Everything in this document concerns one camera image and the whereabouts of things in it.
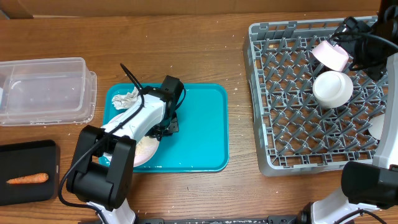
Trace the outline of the small white cup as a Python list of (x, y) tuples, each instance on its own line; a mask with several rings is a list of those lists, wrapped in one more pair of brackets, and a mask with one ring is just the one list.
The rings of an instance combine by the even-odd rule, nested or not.
[(385, 114), (381, 114), (369, 120), (369, 122), (371, 123), (371, 127), (368, 129), (368, 131), (370, 135), (377, 140), (381, 139), (382, 129), (384, 125), (384, 117)]

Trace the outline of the orange carrot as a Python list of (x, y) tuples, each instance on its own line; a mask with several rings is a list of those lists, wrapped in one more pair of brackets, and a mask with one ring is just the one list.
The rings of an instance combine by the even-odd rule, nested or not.
[(7, 184), (41, 184), (48, 181), (49, 175), (46, 173), (38, 173), (33, 175), (27, 175), (23, 177), (17, 177), (6, 181)]

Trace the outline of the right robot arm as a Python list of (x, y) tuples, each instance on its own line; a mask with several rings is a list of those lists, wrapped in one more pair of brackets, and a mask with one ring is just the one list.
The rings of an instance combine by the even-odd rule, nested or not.
[(336, 72), (352, 58), (351, 71), (362, 70), (375, 82), (388, 77), (386, 117), (372, 163), (347, 162), (341, 186), (295, 218), (296, 223), (351, 223), (397, 205), (397, 1), (381, 1), (372, 26), (347, 17), (312, 54)]

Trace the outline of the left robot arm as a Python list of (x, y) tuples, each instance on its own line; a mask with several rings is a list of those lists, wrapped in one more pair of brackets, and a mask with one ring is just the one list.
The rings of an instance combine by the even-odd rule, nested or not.
[(137, 143), (144, 137), (160, 142), (179, 131), (176, 110), (186, 95), (183, 83), (166, 76), (160, 87), (142, 86), (137, 103), (97, 128), (85, 126), (78, 137), (70, 169), (60, 186), (75, 194), (80, 208), (89, 208), (99, 223), (135, 223), (129, 192)]

